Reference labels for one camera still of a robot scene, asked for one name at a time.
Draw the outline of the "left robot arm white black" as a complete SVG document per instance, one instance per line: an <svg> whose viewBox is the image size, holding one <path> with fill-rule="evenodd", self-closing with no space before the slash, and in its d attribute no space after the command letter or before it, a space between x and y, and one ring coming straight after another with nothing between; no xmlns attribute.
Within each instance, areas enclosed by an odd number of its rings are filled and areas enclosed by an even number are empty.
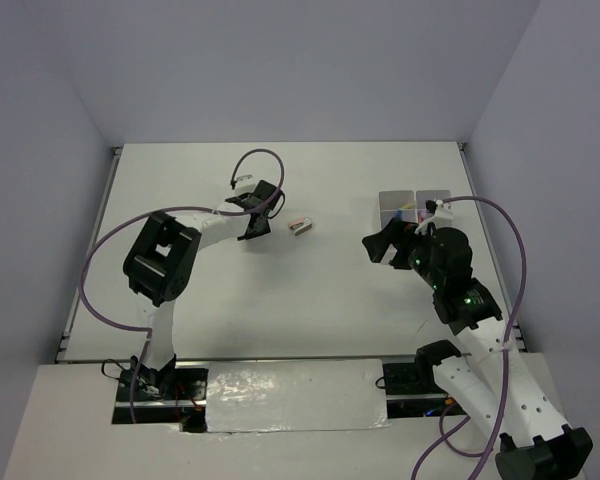
<svg viewBox="0 0 600 480"><path fill-rule="evenodd" d="M163 211L152 213L123 263L138 318L151 329L146 353L132 359L132 368L138 372L138 387L152 398L165 398L175 389L175 304L189 283L197 254L224 240L269 234L273 211L285 201L282 190L250 175L234 182L233 193L217 210L194 212L183 220Z"/></svg>

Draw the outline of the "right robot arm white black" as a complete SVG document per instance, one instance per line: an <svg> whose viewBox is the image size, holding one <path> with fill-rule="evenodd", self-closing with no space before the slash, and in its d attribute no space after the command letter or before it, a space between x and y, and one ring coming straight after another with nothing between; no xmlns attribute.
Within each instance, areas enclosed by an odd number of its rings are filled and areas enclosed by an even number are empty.
<svg viewBox="0 0 600 480"><path fill-rule="evenodd" d="M435 312L454 339L418 349L415 380L448 393L485 434L479 462L493 456L503 479L576 478L593 441L551 403L511 342L498 304L473 275L467 236L392 219L362 244L373 263L393 249L391 266L431 287Z"/></svg>

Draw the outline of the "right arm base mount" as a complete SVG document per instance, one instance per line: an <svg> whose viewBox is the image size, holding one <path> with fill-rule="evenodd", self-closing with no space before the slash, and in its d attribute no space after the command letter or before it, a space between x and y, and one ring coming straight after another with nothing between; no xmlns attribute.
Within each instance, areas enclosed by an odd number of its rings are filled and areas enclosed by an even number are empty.
<svg viewBox="0 0 600 480"><path fill-rule="evenodd" d="M375 386L385 393L389 419L439 417L453 398L436 386L425 385L414 362L382 365Z"/></svg>

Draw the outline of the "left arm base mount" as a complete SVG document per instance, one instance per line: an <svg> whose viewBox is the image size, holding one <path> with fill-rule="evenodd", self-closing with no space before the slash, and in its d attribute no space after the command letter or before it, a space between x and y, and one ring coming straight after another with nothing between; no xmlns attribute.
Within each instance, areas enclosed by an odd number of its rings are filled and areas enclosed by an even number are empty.
<svg viewBox="0 0 600 480"><path fill-rule="evenodd" d="M205 433L207 368L177 368L175 380L165 393L151 393L138 385L134 393L134 406L130 408L129 394L132 371L122 369L108 374L101 366L101 374L117 383L112 423L131 425L134 411L136 424L171 424L185 433Z"/></svg>

